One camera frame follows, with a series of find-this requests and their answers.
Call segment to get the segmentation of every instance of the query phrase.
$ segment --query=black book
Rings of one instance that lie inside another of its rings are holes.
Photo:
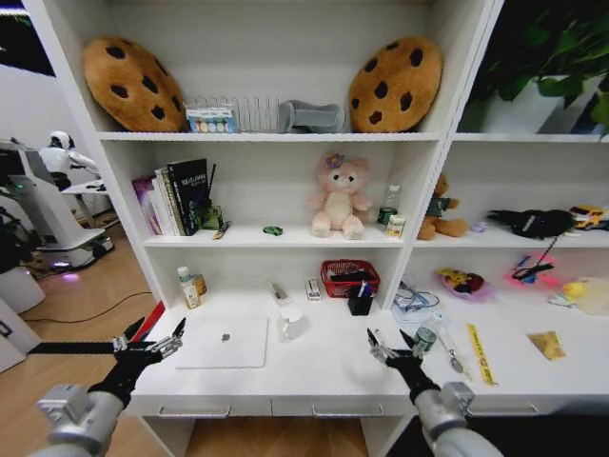
[[[207,184],[207,160],[195,159],[167,164],[167,171],[186,236],[194,234],[211,204]]]

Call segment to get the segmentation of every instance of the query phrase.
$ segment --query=pink plush bear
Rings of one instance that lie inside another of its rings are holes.
[[[339,153],[322,157],[317,179],[324,191],[309,200],[311,207],[319,210],[313,218],[311,233],[326,237],[331,230],[342,230],[348,240],[363,238],[362,221],[367,222],[372,201],[359,192],[369,178],[366,159],[347,162]]]

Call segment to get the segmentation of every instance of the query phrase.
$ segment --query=black pen holder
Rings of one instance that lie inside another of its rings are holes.
[[[367,316],[372,306],[373,297],[358,297],[360,286],[351,288],[349,293],[349,310],[352,316]]]

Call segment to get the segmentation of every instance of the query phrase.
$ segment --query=wooden floor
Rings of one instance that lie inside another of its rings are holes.
[[[97,314],[134,292],[148,290],[120,225],[109,230],[116,250],[78,273],[41,281],[47,294],[24,319],[77,320]],[[154,307],[151,295],[130,298],[120,307],[82,324],[31,323],[45,341],[107,341]],[[44,447],[47,420],[36,401],[56,384],[85,387],[104,378],[110,357],[30,356],[0,373],[0,455],[23,456]],[[165,453],[136,418],[123,416],[108,456],[161,457]],[[189,457],[361,457],[366,456],[359,421],[312,418],[231,418],[200,421]]]

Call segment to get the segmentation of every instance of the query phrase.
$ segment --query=purple book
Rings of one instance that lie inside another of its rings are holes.
[[[152,202],[150,201],[149,195],[150,193],[154,192],[152,178],[154,178],[154,176],[144,176],[143,178],[131,181],[131,184],[135,190],[137,201],[140,202],[140,207],[142,208],[142,213],[144,214],[144,220],[148,225],[150,233],[160,235],[161,228],[159,227],[159,222],[156,218],[156,214],[154,213],[154,209],[152,208]]]

